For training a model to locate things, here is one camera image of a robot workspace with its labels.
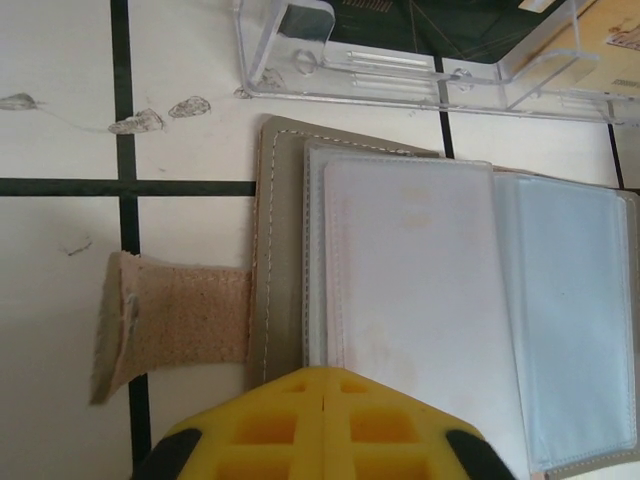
yellow object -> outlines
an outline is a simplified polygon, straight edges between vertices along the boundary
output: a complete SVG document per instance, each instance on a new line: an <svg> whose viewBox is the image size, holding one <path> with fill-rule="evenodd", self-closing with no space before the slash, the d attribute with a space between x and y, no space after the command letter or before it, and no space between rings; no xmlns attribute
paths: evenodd
<svg viewBox="0 0 640 480"><path fill-rule="evenodd" d="M338 368L307 368L176 425L202 435L177 480L467 480L469 424Z"/></svg>

leather cover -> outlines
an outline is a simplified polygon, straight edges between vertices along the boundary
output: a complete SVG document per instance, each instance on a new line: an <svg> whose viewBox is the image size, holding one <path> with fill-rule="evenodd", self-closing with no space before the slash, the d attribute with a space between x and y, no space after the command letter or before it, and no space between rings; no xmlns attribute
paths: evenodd
<svg viewBox="0 0 640 480"><path fill-rule="evenodd" d="M303 361L303 174L307 140L368 152L438 156L295 120L264 123L258 151L248 382L253 388Z"/></svg>

open wallet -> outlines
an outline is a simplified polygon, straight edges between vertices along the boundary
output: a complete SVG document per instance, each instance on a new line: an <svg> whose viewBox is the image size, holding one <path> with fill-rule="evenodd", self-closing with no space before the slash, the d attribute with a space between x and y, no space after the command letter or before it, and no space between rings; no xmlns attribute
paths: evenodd
<svg viewBox="0 0 640 480"><path fill-rule="evenodd" d="M304 339L476 426L518 479L638 454L635 194L306 145Z"/></svg>

black grout line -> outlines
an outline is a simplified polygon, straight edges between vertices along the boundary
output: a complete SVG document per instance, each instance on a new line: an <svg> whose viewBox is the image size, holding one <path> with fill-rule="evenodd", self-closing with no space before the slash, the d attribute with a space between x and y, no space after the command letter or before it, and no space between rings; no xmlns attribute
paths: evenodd
<svg viewBox="0 0 640 480"><path fill-rule="evenodd" d="M116 121L133 115L133 78L128 0L111 0L111 47L113 50L113 88ZM136 144L134 135L116 137L118 180L136 179ZM138 198L120 197L120 238L122 249L140 253ZM129 383L129 424L131 457L134 470L151 451L151 415L146 375Z"/></svg>
<svg viewBox="0 0 640 480"><path fill-rule="evenodd" d="M624 189L624 177L622 175L622 167L620 166L620 155L618 154L618 144L616 142L616 132L613 125L609 124L609 140L611 141L611 153L613 153L613 163L616 167L616 176L618 177L618 188Z"/></svg>
<svg viewBox="0 0 640 480"><path fill-rule="evenodd" d="M433 57L436 72L444 73L444 63L441 57ZM440 94L440 103L449 103L449 92L447 91L446 82L438 82L438 92ZM453 150L453 135L451 135L451 123L449 121L449 112L440 110L440 128L442 129L442 143L444 144L444 155L447 158L456 158Z"/></svg>
<svg viewBox="0 0 640 480"><path fill-rule="evenodd" d="M255 182L0 178L0 197L253 197Z"/></svg>

tiled floor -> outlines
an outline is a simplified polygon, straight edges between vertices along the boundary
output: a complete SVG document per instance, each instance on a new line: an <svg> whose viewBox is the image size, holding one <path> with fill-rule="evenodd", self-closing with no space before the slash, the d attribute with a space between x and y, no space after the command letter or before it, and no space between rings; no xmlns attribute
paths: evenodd
<svg viewBox="0 0 640 480"><path fill-rule="evenodd" d="M0 16L0 98L25 92L40 102L38 110L0 110L2 478L127 477L132 457L126 389L106 407L87 407L107 256L124 246L168 261L248 267L252 185L246 182L254 180L257 127L267 115L443 150L435 112L235 98L231 3L139 0L127 9L126 1L112 0L113 11L120 12L114 50L105 2L10 0ZM120 47L126 44L127 11L133 105L126 101L127 71L118 66L126 63ZM211 113L167 116L192 95L206 98ZM116 140L107 127L116 115L127 116L128 108L152 108L163 117L164 130ZM617 185L604 125L466 114L450 120L458 158ZM639 187L637 135L617 133L628 186ZM200 183L143 185L135 183L136 175ZM3 180L9 178L122 181ZM144 190L137 201L130 188ZM52 189L66 196L44 196ZM153 441L176 421L241 389L242 368L236 365L151 374ZM139 456L147 389L134 390ZM625 469L633 468L590 478L621 478ZM636 478L635 472L628 478Z"/></svg>

